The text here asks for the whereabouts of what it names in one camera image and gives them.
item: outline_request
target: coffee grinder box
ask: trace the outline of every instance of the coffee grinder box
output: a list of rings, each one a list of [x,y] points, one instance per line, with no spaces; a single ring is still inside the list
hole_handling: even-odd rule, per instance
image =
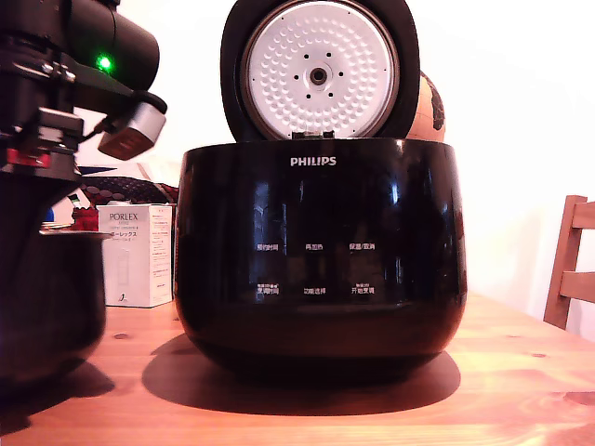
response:
[[[151,308],[172,300],[172,208],[161,204],[97,206],[109,306]]]

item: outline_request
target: chair backrest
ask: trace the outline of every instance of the chair backrest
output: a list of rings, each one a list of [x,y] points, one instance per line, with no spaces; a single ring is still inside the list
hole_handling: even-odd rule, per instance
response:
[[[543,319],[563,330],[568,321],[570,299],[595,303],[595,272],[575,271],[583,230],[595,230],[595,202],[587,203],[587,197],[569,195],[562,214]]]

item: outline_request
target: green light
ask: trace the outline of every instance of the green light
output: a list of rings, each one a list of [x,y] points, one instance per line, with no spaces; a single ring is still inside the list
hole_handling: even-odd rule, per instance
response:
[[[97,68],[103,72],[109,73],[113,68],[112,61],[107,56],[99,56],[97,59]]]

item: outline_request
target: wooden table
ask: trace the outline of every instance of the wooden table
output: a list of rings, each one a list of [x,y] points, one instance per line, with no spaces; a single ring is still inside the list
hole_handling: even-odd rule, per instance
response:
[[[0,420],[2,446],[595,445],[595,344],[470,295],[447,352],[408,381],[291,389],[212,365],[173,305],[108,308],[89,362]]]

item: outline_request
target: inner lid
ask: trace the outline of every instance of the inner lid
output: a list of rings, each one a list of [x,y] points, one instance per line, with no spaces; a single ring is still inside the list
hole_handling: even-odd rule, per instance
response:
[[[241,82],[248,114],[266,138],[372,137],[397,97],[399,57],[389,32],[363,6],[295,1],[256,28]]]

